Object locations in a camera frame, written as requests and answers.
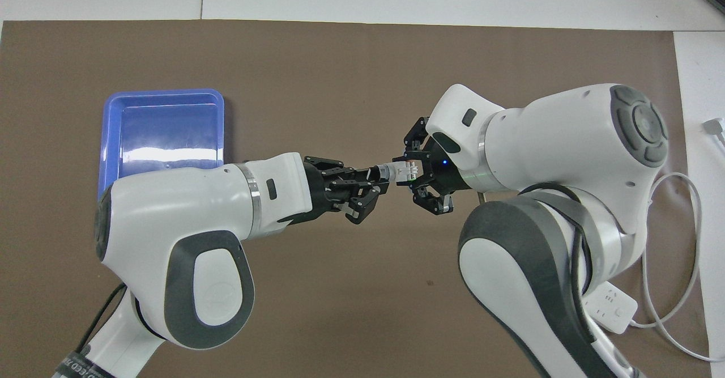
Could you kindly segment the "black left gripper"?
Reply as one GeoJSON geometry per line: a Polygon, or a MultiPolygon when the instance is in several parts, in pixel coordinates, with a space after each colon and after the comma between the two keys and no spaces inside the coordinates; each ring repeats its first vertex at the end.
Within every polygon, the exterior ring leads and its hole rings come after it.
{"type": "Polygon", "coordinates": [[[377,166],[355,169],[346,167],[342,161],[326,158],[306,158],[303,166],[310,189],[312,209],[307,213],[283,218],[280,220],[281,223],[287,221],[292,221],[291,224],[308,222],[332,211],[334,202],[329,199],[326,191],[331,184],[333,186],[343,184],[359,184],[360,187],[373,186],[371,189],[363,189],[360,196],[350,197],[346,202],[337,204],[337,210],[345,213],[351,223],[360,224],[372,213],[378,197],[386,194],[390,183],[389,179],[383,177],[377,166]]]}

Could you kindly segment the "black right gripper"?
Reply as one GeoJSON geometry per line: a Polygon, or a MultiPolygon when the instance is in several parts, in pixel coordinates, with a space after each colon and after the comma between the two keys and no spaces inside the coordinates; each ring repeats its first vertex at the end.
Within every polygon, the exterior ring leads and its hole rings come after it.
{"type": "Polygon", "coordinates": [[[413,202],[433,215],[453,212],[451,195],[456,190],[471,189],[461,177],[458,167],[451,161],[443,148],[427,131],[428,117],[420,117],[404,136],[402,156],[394,163],[422,161],[424,179],[427,184],[411,185],[413,202]]]}

